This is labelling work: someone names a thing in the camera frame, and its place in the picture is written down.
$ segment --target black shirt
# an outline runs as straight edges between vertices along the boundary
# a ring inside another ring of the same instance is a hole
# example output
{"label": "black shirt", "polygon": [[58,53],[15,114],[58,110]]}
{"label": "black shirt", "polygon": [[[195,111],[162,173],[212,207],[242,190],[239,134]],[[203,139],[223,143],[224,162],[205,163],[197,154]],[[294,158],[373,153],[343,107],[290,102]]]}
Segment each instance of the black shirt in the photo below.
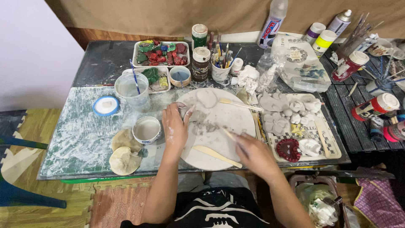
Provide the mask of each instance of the black shirt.
{"label": "black shirt", "polygon": [[268,227],[262,219],[252,192],[244,187],[216,187],[201,192],[177,194],[176,208],[169,224],[143,223],[135,226],[130,221],[121,228],[238,228]]}

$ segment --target blue and white bowl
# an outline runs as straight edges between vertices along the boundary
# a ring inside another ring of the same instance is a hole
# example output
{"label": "blue and white bowl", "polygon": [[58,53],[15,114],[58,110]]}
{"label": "blue and white bowl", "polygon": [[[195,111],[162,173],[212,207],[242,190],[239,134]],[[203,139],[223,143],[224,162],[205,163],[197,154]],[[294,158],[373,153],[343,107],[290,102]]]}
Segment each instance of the blue and white bowl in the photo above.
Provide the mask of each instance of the blue and white bowl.
{"label": "blue and white bowl", "polygon": [[145,145],[155,143],[162,136],[162,127],[159,120],[152,116],[138,119],[132,127],[134,138]]}

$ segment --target brown paper backdrop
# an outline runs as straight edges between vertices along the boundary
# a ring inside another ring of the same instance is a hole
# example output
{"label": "brown paper backdrop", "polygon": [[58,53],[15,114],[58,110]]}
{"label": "brown paper backdrop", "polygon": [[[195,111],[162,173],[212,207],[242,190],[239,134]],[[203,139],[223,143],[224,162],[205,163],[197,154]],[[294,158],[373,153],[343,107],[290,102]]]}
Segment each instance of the brown paper backdrop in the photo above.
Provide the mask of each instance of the brown paper backdrop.
{"label": "brown paper backdrop", "polygon": [[[90,28],[146,36],[191,36],[194,24],[225,34],[261,30],[271,0],[45,0],[66,27]],[[405,0],[289,0],[283,32],[304,34],[314,22],[326,26],[334,15],[361,12],[369,23],[385,21],[373,32],[380,37],[405,38]]]}

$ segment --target red paint jar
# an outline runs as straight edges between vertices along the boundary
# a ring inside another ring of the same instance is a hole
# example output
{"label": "red paint jar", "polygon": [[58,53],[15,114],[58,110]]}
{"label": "red paint jar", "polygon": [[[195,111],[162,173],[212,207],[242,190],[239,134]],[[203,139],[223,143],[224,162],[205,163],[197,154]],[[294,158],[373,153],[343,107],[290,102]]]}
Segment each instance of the red paint jar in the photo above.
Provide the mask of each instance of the red paint jar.
{"label": "red paint jar", "polygon": [[332,71],[331,76],[333,80],[343,82],[369,60],[368,55],[363,52],[354,51],[342,64]]}
{"label": "red paint jar", "polygon": [[384,127],[384,137],[390,142],[405,140],[405,120]]}
{"label": "red paint jar", "polygon": [[397,110],[399,108],[398,99],[390,94],[383,93],[378,97],[364,102],[351,110],[352,116],[358,121],[366,121],[381,114]]}

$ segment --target yellow paint bottle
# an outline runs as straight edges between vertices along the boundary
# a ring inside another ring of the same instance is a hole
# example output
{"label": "yellow paint bottle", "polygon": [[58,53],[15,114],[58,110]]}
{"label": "yellow paint bottle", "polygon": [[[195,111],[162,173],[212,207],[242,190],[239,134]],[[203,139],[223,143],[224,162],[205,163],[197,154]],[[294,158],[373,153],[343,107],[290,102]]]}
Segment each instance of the yellow paint bottle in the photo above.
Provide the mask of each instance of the yellow paint bottle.
{"label": "yellow paint bottle", "polygon": [[321,32],[321,35],[318,36],[315,43],[313,43],[312,48],[315,51],[315,54],[320,58],[328,47],[335,41],[337,38],[336,33],[330,30],[324,30]]}

